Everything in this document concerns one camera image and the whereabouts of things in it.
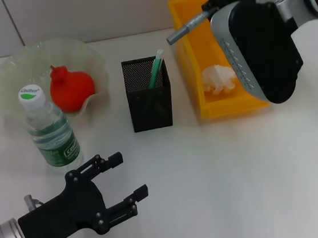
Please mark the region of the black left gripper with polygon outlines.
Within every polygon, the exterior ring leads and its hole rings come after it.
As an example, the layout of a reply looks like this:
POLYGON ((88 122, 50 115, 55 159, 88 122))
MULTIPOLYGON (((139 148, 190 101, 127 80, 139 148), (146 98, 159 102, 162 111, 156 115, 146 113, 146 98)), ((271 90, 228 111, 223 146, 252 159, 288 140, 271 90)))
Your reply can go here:
POLYGON ((66 186, 62 193, 18 219, 25 238, 68 238, 85 228, 104 235, 109 227, 115 227, 136 216, 136 204, 148 196, 147 185, 142 185, 123 201, 106 210, 99 189, 91 181, 122 163, 122 154, 116 152, 107 159, 95 155, 72 170, 72 175, 65 177, 66 186))

